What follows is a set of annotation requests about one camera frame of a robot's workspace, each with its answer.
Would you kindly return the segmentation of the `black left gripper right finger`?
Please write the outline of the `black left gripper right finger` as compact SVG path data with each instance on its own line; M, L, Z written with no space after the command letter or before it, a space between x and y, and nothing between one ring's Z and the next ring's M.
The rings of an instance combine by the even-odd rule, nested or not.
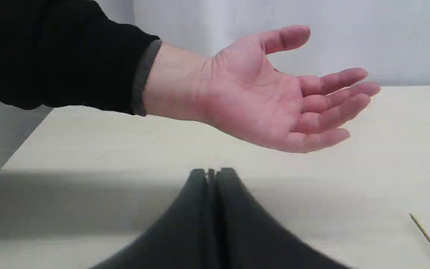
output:
M233 168L215 175L215 231L224 269L344 269L265 210Z

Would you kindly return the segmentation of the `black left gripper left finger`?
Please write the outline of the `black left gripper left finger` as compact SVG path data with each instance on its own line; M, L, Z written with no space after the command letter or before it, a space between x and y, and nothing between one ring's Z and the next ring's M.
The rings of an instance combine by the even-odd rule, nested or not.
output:
M96 269L211 269L205 207L205 170L192 170L162 216L141 236Z

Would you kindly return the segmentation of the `black sleeved forearm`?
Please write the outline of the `black sleeved forearm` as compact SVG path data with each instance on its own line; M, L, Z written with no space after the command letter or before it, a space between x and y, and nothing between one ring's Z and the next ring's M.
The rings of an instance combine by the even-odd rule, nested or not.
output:
M0 0L0 102L205 121L208 60L109 19L93 0Z

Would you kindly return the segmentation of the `open bare human hand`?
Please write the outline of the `open bare human hand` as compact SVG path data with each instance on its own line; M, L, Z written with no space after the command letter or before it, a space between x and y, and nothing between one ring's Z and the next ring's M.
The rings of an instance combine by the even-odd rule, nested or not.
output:
M330 148L380 92L363 68L322 77L278 71L268 55L302 47L311 31L292 25L240 38L205 60L197 96L201 121L237 139L290 153Z

